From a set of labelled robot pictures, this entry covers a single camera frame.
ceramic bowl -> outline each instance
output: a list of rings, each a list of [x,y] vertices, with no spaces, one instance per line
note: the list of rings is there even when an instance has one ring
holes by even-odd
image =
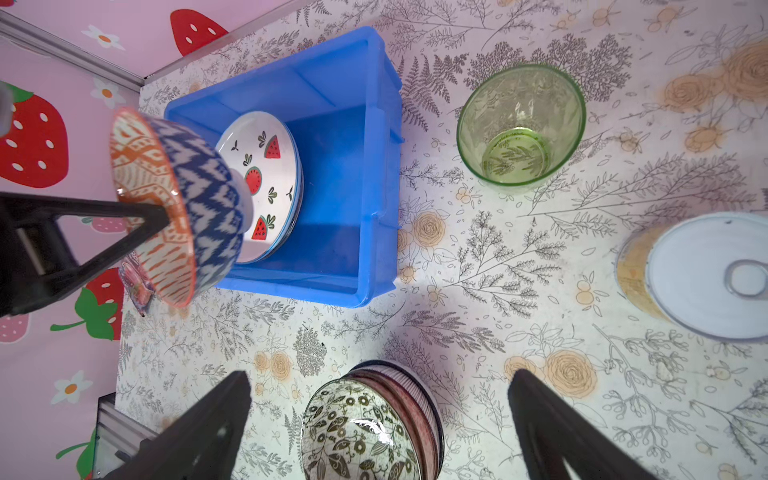
[[[237,262],[267,258],[288,238],[301,208],[303,172],[293,135],[274,115],[252,111],[225,130],[216,151],[247,185],[253,208]]]
[[[304,412],[301,461],[308,479],[435,480],[443,456],[431,393],[393,362],[359,364],[321,387]]]
[[[155,293],[181,308],[218,283],[240,254],[243,205],[214,149],[192,130],[128,108],[110,137],[118,199],[165,207],[170,224],[136,252]],[[127,218],[130,231],[141,222]]]

blue plastic crate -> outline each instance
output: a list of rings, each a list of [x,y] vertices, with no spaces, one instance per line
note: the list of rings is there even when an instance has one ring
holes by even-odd
[[[304,198],[288,240],[217,286],[346,307],[395,288],[402,83],[370,27],[178,98],[165,117],[215,145],[249,111],[288,125]]]

table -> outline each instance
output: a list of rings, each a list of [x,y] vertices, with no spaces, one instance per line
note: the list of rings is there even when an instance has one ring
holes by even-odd
[[[127,311],[118,408],[160,430],[245,370],[253,408],[234,478],[301,478],[309,397],[390,358],[440,403],[441,478],[523,478],[505,392],[528,368],[659,478],[768,477],[768,346],[650,318],[614,279],[633,230],[768,209],[767,14],[758,0],[324,0],[149,84],[141,108],[161,114],[377,27],[403,79],[399,279],[359,310],[211,290],[187,310]],[[543,187],[499,194],[462,165],[457,113],[492,73],[540,61],[582,86],[584,140]]]

blue and orange patterned bowl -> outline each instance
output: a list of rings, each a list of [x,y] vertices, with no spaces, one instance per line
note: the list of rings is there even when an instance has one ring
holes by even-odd
[[[219,154],[187,127],[121,109],[110,138],[118,199],[165,207],[170,224],[136,251],[155,293],[181,308],[217,284],[240,254],[238,185]],[[128,231],[140,224],[127,218]]]

glass bowl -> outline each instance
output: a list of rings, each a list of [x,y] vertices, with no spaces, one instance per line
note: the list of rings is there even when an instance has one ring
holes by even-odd
[[[576,150],[587,108],[557,68],[520,65],[492,75],[458,118],[458,152],[478,179],[505,193],[543,183]]]

